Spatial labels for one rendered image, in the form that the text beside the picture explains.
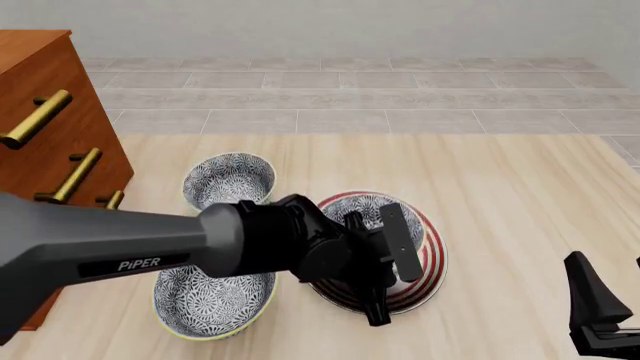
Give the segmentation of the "black patterned bowl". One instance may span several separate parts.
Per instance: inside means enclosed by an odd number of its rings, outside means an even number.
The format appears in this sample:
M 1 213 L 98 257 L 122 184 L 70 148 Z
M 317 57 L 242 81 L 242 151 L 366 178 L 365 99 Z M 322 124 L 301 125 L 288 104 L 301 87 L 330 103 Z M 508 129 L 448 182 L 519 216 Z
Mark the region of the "black patterned bowl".
M 276 179 L 276 170 L 265 158 L 246 152 L 227 152 L 192 167 L 183 180 L 182 194 L 197 211 L 214 203 L 241 200 L 264 204 L 270 201 Z
M 152 295 L 159 322 L 180 338 L 215 341 L 243 332 L 263 314 L 277 288 L 273 272 L 211 278 L 196 266 L 158 273 Z
M 372 191 L 356 192 L 353 194 L 337 194 L 333 200 L 326 199 L 318 204 L 323 214 L 333 221 L 345 225 L 344 216 L 349 212 L 360 212 L 365 227 L 373 230 L 383 226 L 380 208 L 392 203 L 397 203 L 407 223 L 409 233 L 416 250 L 423 247 L 425 230 L 419 213 L 408 203 L 387 194 Z

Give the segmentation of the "wooden cabinet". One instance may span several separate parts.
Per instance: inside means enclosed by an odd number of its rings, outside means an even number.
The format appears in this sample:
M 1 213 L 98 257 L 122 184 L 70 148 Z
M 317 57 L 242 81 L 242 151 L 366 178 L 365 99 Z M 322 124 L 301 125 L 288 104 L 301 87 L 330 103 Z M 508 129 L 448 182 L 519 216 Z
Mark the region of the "wooden cabinet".
M 62 287 L 79 275 L 79 241 L 112 232 L 114 210 L 95 203 L 124 191 L 134 171 L 66 30 L 0 30 L 0 134 L 64 89 L 73 97 L 25 146 L 0 143 L 0 343 L 42 325 Z M 71 154 L 102 157 L 66 204 L 37 202 L 76 166 Z

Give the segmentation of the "white plate with red rings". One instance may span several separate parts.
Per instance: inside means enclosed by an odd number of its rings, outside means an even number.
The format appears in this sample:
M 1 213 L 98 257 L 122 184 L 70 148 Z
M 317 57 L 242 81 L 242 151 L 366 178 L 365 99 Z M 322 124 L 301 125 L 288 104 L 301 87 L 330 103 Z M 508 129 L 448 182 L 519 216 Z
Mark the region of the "white plate with red rings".
M 346 191 L 342 193 L 353 194 L 356 192 L 364 192 L 364 190 Z M 335 197 L 337 197 L 337 194 L 326 199 L 333 200 Z M 412 207 L 419 213 L 424 224 L 424 245 L 419 250 L 416 250 L 424 275 L 422 278 L 411 283 L 397 280 L 394 286 L 387 290 L 386 302 L 389 312 L 392 315 L 412 311 L 428 302 L 429 299 L 435 296 L 443 284 L 448 268 L 448 254 L 445 242 L 441 239 L 428 218 L 416 207 Z

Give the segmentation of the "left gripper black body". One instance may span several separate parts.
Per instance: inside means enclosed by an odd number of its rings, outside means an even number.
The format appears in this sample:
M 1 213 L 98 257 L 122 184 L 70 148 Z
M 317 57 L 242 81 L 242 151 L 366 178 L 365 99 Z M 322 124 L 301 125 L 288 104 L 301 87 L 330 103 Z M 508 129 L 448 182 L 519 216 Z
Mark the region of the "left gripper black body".
M 386 238 L 381 228 L 354 231 L 350 240 L 353 251 L 348 271 L 348 285 L 352 289 L 364 287 L 389 288 L 396 283 Z

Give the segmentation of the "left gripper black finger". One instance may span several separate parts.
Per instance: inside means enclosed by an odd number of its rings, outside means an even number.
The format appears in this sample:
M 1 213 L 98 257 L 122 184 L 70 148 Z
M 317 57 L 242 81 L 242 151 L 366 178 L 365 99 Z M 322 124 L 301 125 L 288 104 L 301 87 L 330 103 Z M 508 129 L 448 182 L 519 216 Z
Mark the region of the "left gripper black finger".
M 385 326 L 391 323 L 386 300 L 386 287 L 369 286 L 363 288 L 362 307 L 370 326 Z
M 361 212 L 352 211 L 344 215 L 344 226 L 352 231 L 367 231 Z

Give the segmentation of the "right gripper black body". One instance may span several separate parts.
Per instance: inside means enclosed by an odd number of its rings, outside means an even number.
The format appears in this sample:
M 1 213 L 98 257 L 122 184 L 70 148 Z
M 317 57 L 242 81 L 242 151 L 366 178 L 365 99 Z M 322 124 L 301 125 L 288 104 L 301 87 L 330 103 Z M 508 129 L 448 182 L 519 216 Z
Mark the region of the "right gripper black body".
M 580 356 L 640 356 L 640 331 L 595 332 L 582 326 L 569 335 Z

